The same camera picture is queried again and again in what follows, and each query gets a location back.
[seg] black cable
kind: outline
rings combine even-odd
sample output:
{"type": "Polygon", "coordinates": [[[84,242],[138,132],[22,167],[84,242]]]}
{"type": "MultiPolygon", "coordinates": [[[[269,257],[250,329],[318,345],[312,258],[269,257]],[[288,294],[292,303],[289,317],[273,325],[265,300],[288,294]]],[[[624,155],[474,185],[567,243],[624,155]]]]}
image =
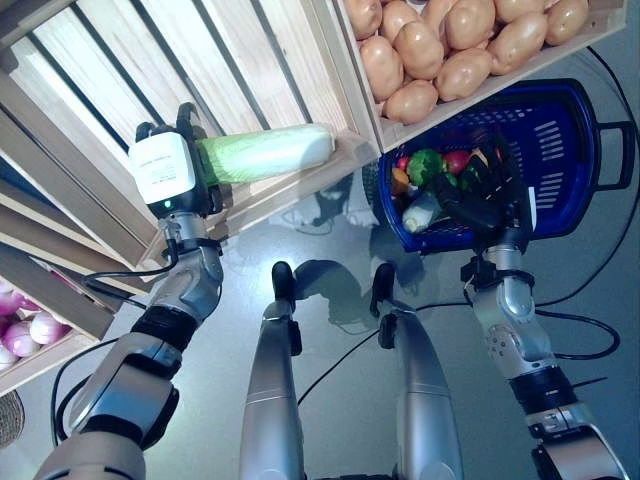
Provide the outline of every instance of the black cable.
{"type": "Polygon", "coordinates": [[[145,310],[147,307],[143,303],[140,303],[136,300],[132,300],[129,298],[130,294],[125,292],[124,290],[106,285],[105,283],[99,282],[99,278],[123,278],[123,277],[146,277],[150,275],[161,275],[163,273],[168,272],[173,267],[178,264],[178,244],[174,239],[167,240],[167,245],[169,247],[169,257],[171,262],[166,267],[159,268],[157,270],[147,270],[144,272],[97,272],[92,273],[90,275],[85,275],[82,277],[82,284],[98,293],[103,295],[107,295],[108,297],[117,298],[125,303],[133,305],[135,307],[141,308],[145,310]]]}
{"type": "MultiPolygon", "coordinates": [[[[416,312],[420,311],[420,310],[427,310],[429,308],[438,308],[438,307],[463,307],[463,306],[467,306],[468,304],[466,302],[447,302],[447,303],[432,303],[430,305],[423,305],[422,307],[416,309],[416,312]]],[[[354,345],[347,353],[345,353],[342,357],[340,357],[336,363],[334,363],[333,365],[331,365],[331,367],[329,367],[327,369],[327,371],[325,371],[322,375],[320,375],[312,384],[311,386],[309,386],[309,388],[307,388],[305,390],[305,392],[300,396],[300,398],[298,399],[298,405],[300,405],[302,403],[302,401],[307,397],[307,395],[309,395],[311,393],[311,391],[322,381],[324,380],[327,375],[329,375],[331,372],[333,372],[336,367],[338,365],[340,365],[349,355],[351,355],[353,352],[355,352],[358,348],[360,348],[362,345],[364,345],[367,341],[371,340],[373,337],[375,337],[378,332],[380,330],[375,330],[373,333],[367,335],[364,339],[362,339],[360,342],[358,342],[356,345],[354,345]]]]}
{"type": "Polygon", "coordinates": [[[367,335],[363,340],[361,340],[360,342],[358,342],[355,346],[353,346],[347,353],[345,353],[342,357],[340,357],[338,359],[338,361],[336,363],[334,363],[333,365],[331,365],[331,367],[329,367],[329,369],[324,372],[322,375],[320,375],[317,380],[315,382],[313,382],[311,384],[311,386],[309,388],[307,388],[305,390],[305,392],[300,396],[300,398],[298,399],[298,406],[300,406],[300,404],[302,403],[302,401],[307,398],[307,395],[309,395],[311,393],[311,391],[316,388],[316,386],[325,379],[325,377],[327,375],[329,375],[331,372],[333,372],[336,367],[338,365],[340,365],[349,355],[351,355],[353,352],[355,352],[358,348],[360,348],[362,345],[364,345],[367,341],[371,340],[373,337],[375,337],[378,332],[380,330],[375,330],[373,333],[367,335]]]}
{"type": "Polygon", "coordinates": [[[69,436],[67,435],[67,432],[64,431],[64,411],[67,409],[67,405],[69,404],[71,399],[76,395],[76,393],[78,393],[80,389],[85,386],[85,384],[89,380],[89,377],[90,376],[86,376],[85,378],[80,380],[78,383],[76,383],[76,385],[71,390],[69,390],[69,393],[67,393],[64,396],[64,398],[60,402],[60,405],[58,405],[58,409],[56,411],[56,417],[55,417],[56,418],[55,425],[56,425],[56,435],[58,437],[58,440],[61,442],[64,442],[67,438],[69,438],[69,436]]]}
{"type": "Polygon", "coordinates": [[[612,337],[611,345],[600,352],[586,353],[586,354],[573,354],[573,353],[554,353],[556,358],[562,358],[565,360],[595,360],[597,358],[604,358],[615,352],[620,347],[620,334],[611,325],[608,325],[595,318],[585,317],[584,315],[572,315],[570,313],[556,313],[547,312],[545,310],[536,309],[536,313],[543,317],[562,318],[564,320],[573,320],[575,322],[582,322],[594,327],[601,328],[612,337]]]}
{"type": "Polygon", "coordinates": [[[598,377],[592,380],[585,380],[584,382],[578,382],[571,385],[571,388],[586,387],[587,385],[593,385],[594,383],[603,382],[609,380],[609,377],[598,377]]]}
{"type": "Polygon", "coordinates": [[[446,303],[429,303],[428,305],[422,305],[421,307],[416,308],[416,312],[421,312],[422,310],[427,310],[429,308],[438,308],[438,307],[464,307],[467,305],[471,305],[471,301],[466,302],[446,302],[446,303]]]}
{"type": "Polygon", "coordinates": [[[93,352],[94,350],[97,350],[99,348],[105,347],[107,345],[110,345],[114,342],[118,341],[117,338],[114,338],[112,340],[107,340],[106,342],[102,342],[99,343],[98,345],[94,345],[91,348],[88,348],[87,350],[78,353],[77,355],[71,357],[69,360],[67,360],[62,367],[60,367],[60,370],[58,370],[58,373],[56,374],[56,378],[53,381],[53,387],[51,389],[51,410],[49,412],[49,420],[50,420],[50,424],[51,424],[51,437],[53,440],[53,446],[57,447],[58,446],[58,436],[57,436],[57,429],[56,429],[56,403],[58,401],[58,386],[60,385],[60,378],[62,377],[62,374],[64,373],[64,371],[67,369],[67,367],[69,365],[71,365],[73,362],[75,362],[76,360],[78,360],[79,358],[84,357],[85,355],[87,355],[88,353],[93,352]]]}
{"type": "MultiPolygon", "coordinates": [[[[640,132],[638,131],[638,124],[636,123],[636,120],[633,116],[633,111],[631,110],[631,106],[629,105],[629,101],[627,100],[627,96],[624,93],[624,90],[622,88],[622,85],[620,84],[620,81],[618,80],[618,77],[616,76],[613,69],[606,62],[606,60],[604,60],[598,52],[596,52],[592,47],[587,47],[587,50],[589,50],[589,52],[600,62],[600,64],[605,68],[605,70],[607,71],[607,73],[615,83],[616,88],[618,89],[618,93],[620,94],[620,99],[622,100],[623,107],[629,117],[629,120],[633,124],[636,142],[638,144],[638,148],[640,149],[640,132]]],[[[620,245],[622,245],[622,242],[624,241],[625,237],[627,236],[627,233],[629,232],[629,228],[633,223],[633,218],[635,216],[636,209],[638,208],[638,200],[640,200],[640,176],[638,177],[638,187],[636,189],[636,195],[633,199],[631,212],[629,213],[627,221],[625,222],[625,225],[624,225],[624,228],[622,229],[622,233],[620,234],[620,237],[616,241],[613,249],[607,256],[607,258],[604,260],[604,262],[602,262],[602,264],[598,268],[596,268],[595,271],[591,275],[589,275],[589,277],[571,293],[568,293],[567,295],[564,295],[556,300],[542,302],[539,304],[540,307],[548,307],[549,305],[556,305],[558,303],[569,300],[572,297],[575,297],[578,293],[580,293],[582,290],[587,288],[587,286],[600,274],[600,272],[604,270],[604,268],[609,264],[609,262],[614,257],[614,255],[618,252],[620,245]]]]}

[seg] plastic vegetable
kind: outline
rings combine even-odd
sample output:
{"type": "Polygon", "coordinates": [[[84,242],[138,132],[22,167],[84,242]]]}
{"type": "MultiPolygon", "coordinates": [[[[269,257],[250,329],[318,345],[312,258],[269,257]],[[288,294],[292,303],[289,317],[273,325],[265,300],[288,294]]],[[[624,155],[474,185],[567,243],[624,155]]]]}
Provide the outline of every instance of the plastic vegetable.
{"type": "Polygon", "coordinates": [[[404,170],[391,169],[391,194],[395,197],[409,191],[409,177],[404,170]]]}
{"type": "Polygon", "coordinates": [[[11,315],[20,308],[24,297],[15,291],[0,293],[0,315],[11,315]]]}
{"type": "Polygon", "coordinates": [[[411,125],[427,118],[437,102],[438,91],[430,82],[414,80],[389,97],[382,114],[390,120],[411,125]]]}
{"type": "Polygon", "coordinates": [[[8,317],[0,316],[0,337],[2,337],[2,335],[4,335],[4,332],[7,331],[9,325],[11,325],[11,320],[9,320],[8,317]]]}
{"type": "Polygon", "coordinates": [[[400,157],[396,161],[396,167],[400,170],[407,171],[407,167],[409,166],[409,157],[400,157]]]}
{"type": "Polygon", "coordinates": [[[0,372],[10,368],[20,358],[9,351],[7,347],[0,343],[0,372]]]}
{"type": "Polygon", "coordinates": [[[48,312],[37,313],[31,321],[29,334],[37,343],[49,345],[64,337],[71,327],[58,322],[48,312]]]}
{"type": "Polygon", "coordinates": [[[319,124],[206,138],[196,144],[209,185],[254,182],[315,167],[327,162],[334,150],[330,130],[319,124]]]}
{"type": "Polygon", "coordinates": [[[410,233],[422,232],[433,223],[441,211],[435,195],[424,192],[402,214],[402,226],[410,233]]]}
{"type": "Polygon", "coordinates": [[[442,156],[446,164],[447,171],[453,175],[459,175],[467,168],[471,154],[464,150],[455,150],[453,152],[447,152],[442,156]]]}
{"type": "Polygon", "coordinates": [[[465,50],[493,35],[496,8],[493,0],[458,0],[445,19],[449,46],[465,50]]]}
{"type": "Polygon", "coordinates": [[[542,13],[525,13],[505,26],[487,47],[494,57],[491,73],[505,75],[527,63],[542,48],[547,28],[542,13]]]}
{"type": "Polygon", "coordinates": [[[436,78],[438,94],[445,102],[472,95],[491,73],[493,56],[486,50],[470,48],[444,62],[436,78]]]}
{"type": "Polygon", "coordinates": [[[400,0],[389,2],[382,9],[380,35],[393,43],[400,29],[405,24],[416,20],[420,20],[420,15],[405,2],[400,0]]]}
{"type": "Polygon", "coordinates": [[[440,43],[442,43],[444,47],[445,55],[449,53],[449,43],[447,42],[444,19],[457,1],[458,0],[429,0],[420,13],[425,23],[429,25],[435,35],[440,38],[440,43]]]}
{"type": "Polygon", "coordinates": [[[27,297],[22,295],[20,292],[14,291],[13,295],[16,297],[16,300],[20,302],[20,307],[18,307],[18,308],[22,308],[23,310],[29,310],[31,312],[37,312],[38,310],[42,310],[40,308],[40,305],[38,305],[37,303],[29,300],[27,297]]]}
{"type": "Polygon", "coordinates": [[[494,0],[496,17],[503,23],[511,23],[529,12],[544,12],[545,0],[494,0]]]}
{"type": "Polygon", "coordinates": [[[356,40],[364,40],[375,33],[382,22],[380,0],[345,0],[356,40]]]}
{"type": "Polygon", "coordinates": [[[360,46],[360,56],[376,102],[386,100],[400,88],[404,80],[402,59],[386,38],[375,36],[365,40],[360,46]]]}
{"type": "Polygon", "coordinates": [[[587,0],[560,0],[547,12],[549,30],[545,41],[549,45],[562,45],[571,40],[587,22],[587,0]]]}
{"type": "Polygon", "coordinates": [[[411,155],[407,173],[416,187],[426,187],[429,182],[442,172],[442,156],[435,150],[426,148],[411,155]]]}
{"type": "Polygon", "coordinates": [[[426,23],[416,21],[404,25],[393,46],[402,58],[405,72],[413,78],[431,80],[438,74],[444,48],[426,23]]]}
{"type": "Polygon", "coordinates": [[[31,338],[30,327],[31,322],[28,320],[11,325],[2,336],[3,345],[18,357],[28,357],[37,352],[40,345],[31,338]]]}

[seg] wooden slat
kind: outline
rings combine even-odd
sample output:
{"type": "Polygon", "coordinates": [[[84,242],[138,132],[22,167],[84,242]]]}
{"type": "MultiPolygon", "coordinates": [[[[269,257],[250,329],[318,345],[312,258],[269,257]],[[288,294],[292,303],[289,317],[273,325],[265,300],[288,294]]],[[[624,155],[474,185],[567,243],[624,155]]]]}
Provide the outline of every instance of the wooden slat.
{"type": "Polygon", "coordinates": [[[314,122],[332,125],[335,132],[349,128],[334,83],[327,73],[312,28],[300,2],[261,1],[314,122]]]}
{"type": "Polygon", "coordinates": [[[56,275],[59,275],[65,281],[73,285],[73,288],[76,291],[90,298],[93,302],[96,303],[96,305],[99,305],[101,308],[104,308],[107,312],[116,313],[118,310],[120,310],[120,307],[122,306],[122,303],[123,303],[122,300],[118,300],[117,298],[114,298],[114,297],[108,297],[106,295],[99,294],[97,292],[94,292],[90,288],[85,287],[82,284],[82,275],[80,275],[79,273],[69,270],[68,268],[61,267],[59,265],[53,265],[51,263],[47,263],[44,260],[36,257],[30,257],[30,258],[45,270],[49,272],[55,272],[56,275]]]}
{"type": "Polygon", "coordinates": [[[193,3],[142,3],[225,133],[261,130],[193,3]]]}
{"type": "Polygon", "coordinates": [[[17,42],[72,0],[19,0],[0,13],[0,50],[17,42]]]}
{"type": "Polygon", "coordinates": [[[195,103],[131,2],[82,0],[78,6],[165,122],[175,122],[180,104],[195,103]]]}
{"type": "Polygon", "coordinates": [[[118,135],[131,145],[136,127],[151,120],[150,114],[71,10],[61,11],[34,33],[118,135]]]}
{"type": "Polygon", "coordinates": [[[269,179],[259,190],[256,184],[241,186],[243,194],[234,194],[234,200],[244,199],[211,217],[209,230],[216,239],[236,235],[377,158],[377,150],[367,139],[345,130],[338,135],[336,151],[324,165],[269,179]]]}
{"type": "MultiPolygon", "coordinates": [[[[1,205],[0,242],[82,275],[125,270],[121,263],[112,258],[100,255],[1,205]]],[[[136,295],[146,295],[152,286],[139,278],[110,278],[104,279],[104,282],[136,295]]]]}
{"type": "Polygon", "coordinates": [[[133,267],[157,229],[105,179],[71,141],[0,73],[0,103],[39,142],[0,112],[0,150],[5,159],[105,248],[133,267]]]}
{"type": "Polygon", "coordinates": [[[60,79],[26,38],[11,47],[17,65],[9,76],[77,147],[84,157],[147,219],[155,219],[144,204],[128,170],[127,154],[60,79]]]}
{"type": "Polygon", "coordinates": [[[23,192],[2,179],[0,179],[0,205],[24,215],[47,228],[55,230],[61,235],[103,255],[109,255],[102,245],[87,235],[60,210],[23,192]]]}
{"type": "Polygon", "coordinates": [[[69,332],[59,342],[43,347],[30,357],[20,360],[10,369],[1,372],[0,396],[15,390],[96,343],[96,340],[82,333],[69,332]]]}
{"type": "Polygon", "coordinates": [[[203,3],[271,128],[304,123],[250,0],[203,3]]]}
{"type": "Polygon", "coordinates": [[[0,277],[24,292],[59,321],[67,323],[91,339],[99,340],[113,321],[113,315],[74,292],[27,255],[0,245],[0,277]]]}

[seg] wooden shelf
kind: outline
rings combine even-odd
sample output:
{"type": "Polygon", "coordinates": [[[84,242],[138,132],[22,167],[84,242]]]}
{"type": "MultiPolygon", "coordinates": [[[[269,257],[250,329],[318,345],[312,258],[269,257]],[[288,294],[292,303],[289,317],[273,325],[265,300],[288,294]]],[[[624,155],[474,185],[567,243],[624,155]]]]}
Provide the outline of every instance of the wooden shelf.
{"type": "Polygon", "coordinates": [[[424,121],[408,126],[380,118],[376,112],[373,94],[343,1],[324,0],[312,2],[312,5],[332,58],[342,67],[341,78],[345,80],[343,86],[350,92],[347,101],[356,119],[357,130],[363,135],[367,132],[373,134],[370,140],[378,145],[380,152],[388,152],[528,75],[623,29],[626,26],[627,3],[627,0],[591,0],[589,19],[582,32],[569,42],[543,49],[517,71],[490,77],[473,96],[438,104],[424,121]]]}
{"type": "Polygon", "coordinates": [[[0,277],[56,320],[72,327],[63,339],[0,372],[1,396],[97,343],[104,337],[113,315],[57,281],[25,253],[0,244],[0,258],[0,277]]]}

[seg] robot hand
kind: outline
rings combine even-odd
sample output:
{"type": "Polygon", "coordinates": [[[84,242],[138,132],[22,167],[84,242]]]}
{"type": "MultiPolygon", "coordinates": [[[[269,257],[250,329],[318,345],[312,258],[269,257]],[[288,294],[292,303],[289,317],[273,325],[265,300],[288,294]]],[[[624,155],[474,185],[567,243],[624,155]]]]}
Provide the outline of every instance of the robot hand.
{"type": "Polygon", "coordinates": [[[489,356],[508,380],[538,446],[543,480],[628,479],[587,406],[576,397],[536,319],[534,278],[522,268],[535,228],[533,191],[500,136],[474,150],[459,177],[434,190],[444,211],[473,230],[474,256],[461,270],[489,356]]]}
{"type": "Polygon", "coordinates": [[[462,189],[441,173],[434,190],[442,209],[473,230],[475,249],[510,244],[524,253],[535,228],[533,194],[504,138],[476,148],[459,183],[462,189]]]}
{"type": "Polygon", "coordinates": [[[204,181],[194,113],[183,104],[175,128],[138,127],[129,158],[145,203],[175,246],[174,266],[78,393],[69,415],[73,433],[49,455],[38,480],[143,480],[142,451],[164,435],[176,409],[171,380],[192,335],[217,307],[223,281],[220,245],[204,220],[221,203],[204,181]]]}

